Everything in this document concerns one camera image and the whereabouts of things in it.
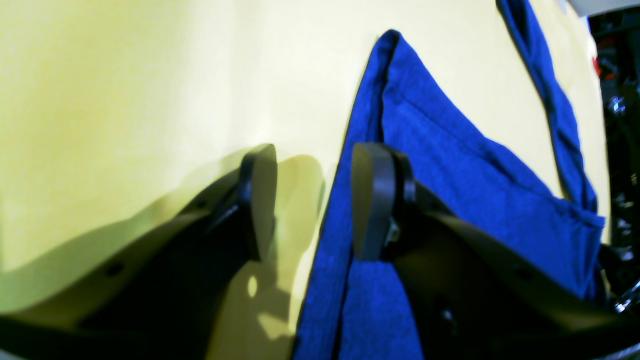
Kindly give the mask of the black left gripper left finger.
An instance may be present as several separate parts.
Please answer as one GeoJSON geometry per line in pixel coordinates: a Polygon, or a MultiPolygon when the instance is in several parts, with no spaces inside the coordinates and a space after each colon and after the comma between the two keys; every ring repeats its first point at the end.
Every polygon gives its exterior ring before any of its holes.
{"type": "Polygon", "coordinates": [[[1,349],[25,360],[203,360],[234,276],[274,239],[275,146],[28,315],[1,317],[1,349]]]}

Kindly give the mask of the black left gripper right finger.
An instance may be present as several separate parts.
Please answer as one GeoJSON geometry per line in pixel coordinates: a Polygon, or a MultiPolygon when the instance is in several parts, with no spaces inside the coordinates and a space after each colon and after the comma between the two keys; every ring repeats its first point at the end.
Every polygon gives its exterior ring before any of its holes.
{"type": "Polygon", "coordinates": [[[458,218],[409,158],[359,142],[350,166],[353,249],[391,264],[432,360],[637,360],[639,322],[570,294],[458,218]]]}

